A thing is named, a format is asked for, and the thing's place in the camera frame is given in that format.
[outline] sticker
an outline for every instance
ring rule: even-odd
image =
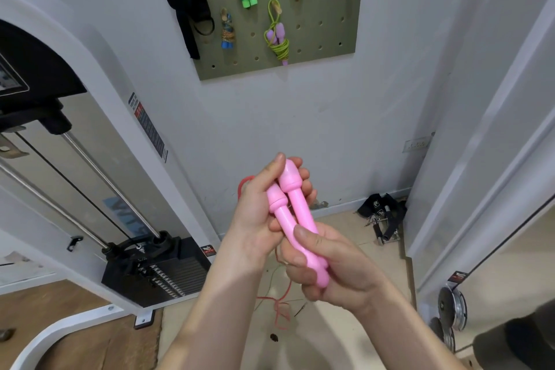
[[[0,97],[29,91],[29,86],[0,53]]]
[[[118,196],[104,199],[105,204],[110,210],[116,214],[119,221],[129,230],[133,236],[144,236],[148,234],[148,228],[143,222],[135,215],[129,205],[122,201]]]
[[[454,271],[454,274],[448,279],[449,282],[454,282],[455,284],[462,283],[469,274],[461,271]]]
[[[141,104],[135,93],[131,95],[128,104],[133,110],[133,114],[135,114],[135,117],[139,121],[148,138],[150,139],[150,142],[152,142],[154,149],[156,149],[158,155],[160,155],[160,158],[162,158],[164,162],[167,162],[168,149],[166,148],[164,141],[158,134],[158,131],[152,124],[152,121],[150,121],[147,112],[144,110],[143,105]]]
[[[203,253],[206,257],[210,257],[216,254],[216,250],[212,247],[212,245],[203,246],[201,247],[201,249],[203,250]]]

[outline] black bracket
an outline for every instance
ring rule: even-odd
[[[83,236],[73,236],[71,238],[71,242],[69,243],[68,247],[67,247],[67,251],[68,252],[73,252],[73,250],[75,249],[75,246],[77,245],[77,243],[79,243],[80,241],[83,241]]]

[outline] power outlet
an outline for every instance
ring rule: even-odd
[[[403,152],[418,151],[419,149],[427,148],[432,140],[431,136],[425,136],[418,139],[413,139],[412,141],[406,141]]]

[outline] floor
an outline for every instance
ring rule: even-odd
[[[320,219],[370,256],[392,279],[401,292],[412,300],[407,263],[400,243],[379,246],[372,227],[353,212],[342,212]],[[260,283],[259,295],[279,296],[285,292],[288,278],[285,269],[270,256]],[[163,357],[175,338],[195,299],[164,310],[158,357]],[[256,309],[243,355],[242,370],[356,370],[384,369],[362,326],[346,310],[326,303],[306,303],[300,286],[294,284],[286,301],[290,301],[291,319],[287,330],[274,327],[275,312],[271,301]],[[270,339],[275,334],[278,341]]]
[[[59,319],[108,302],[69,281],[58,281],[0,296],[0,327],[16,328],[0,342],[0,370],[8,370],[40,331]],[[128,316],[72,333],[53,345],[39,370],[151,370],[156,366],[162,314],[154,325],[135,331]]]

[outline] tile floor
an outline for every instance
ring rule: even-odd
[[[411,298],[407,266],[402,259],[400,243],[379,246],[372,227],[365,227],[366,220],[353,212],[329,215],[320,221],[337,228],[358,244],[384,269],[401,292],[408,299]],[[285,268],[279,266],[272,255],[268,259],[266,270],[260,283],[259,295],[281,297],[288,285]],[[168,350],[194,301],[192,299],[164,309],[159,359]],[[300,286],[292,286],[286,301],[290,301],[292,315],[302,308],[305,300]],[[254,312],[242,370],[385,368],[362,326],[342,308],[321,302],[307,303],[298,316],[291,319],[287,330],[276,329],[274,319],[274,304],[271,301],[264,301]],[[278,342],[270,339],[272,333],[278,336]]]

